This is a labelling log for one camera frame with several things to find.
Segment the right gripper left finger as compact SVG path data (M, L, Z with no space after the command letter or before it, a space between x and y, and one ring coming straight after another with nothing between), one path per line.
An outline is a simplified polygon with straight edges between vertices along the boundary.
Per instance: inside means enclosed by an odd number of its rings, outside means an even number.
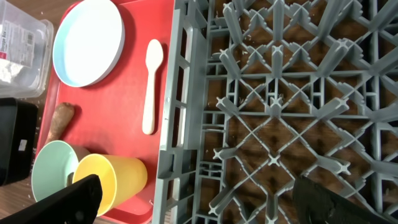
M74 184L1 219L1 224L93 223L103 191L98 175L91 174Z

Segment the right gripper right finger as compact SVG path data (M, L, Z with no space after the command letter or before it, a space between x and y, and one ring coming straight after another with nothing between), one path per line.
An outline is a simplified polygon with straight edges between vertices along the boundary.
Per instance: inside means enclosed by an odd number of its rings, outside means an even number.
M301 224L389 224L304 176L295 180L293 203Z

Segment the mint green bowl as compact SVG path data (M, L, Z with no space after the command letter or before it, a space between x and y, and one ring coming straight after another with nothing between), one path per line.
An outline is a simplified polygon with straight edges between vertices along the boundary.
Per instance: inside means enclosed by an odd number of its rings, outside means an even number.
M35 200L44 198L68 187L79 162L90 152L81 146L55 140L47 143L35 158L31 185Z

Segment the yellow plastic cup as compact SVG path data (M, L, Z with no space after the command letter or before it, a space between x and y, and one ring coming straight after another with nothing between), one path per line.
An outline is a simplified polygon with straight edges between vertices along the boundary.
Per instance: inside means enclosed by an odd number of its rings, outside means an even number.
M97 216L104 215L138 194L148 179L146 166L141 160L105 154L85 156L74 172L73 182L91 174L99 177L103 192Z

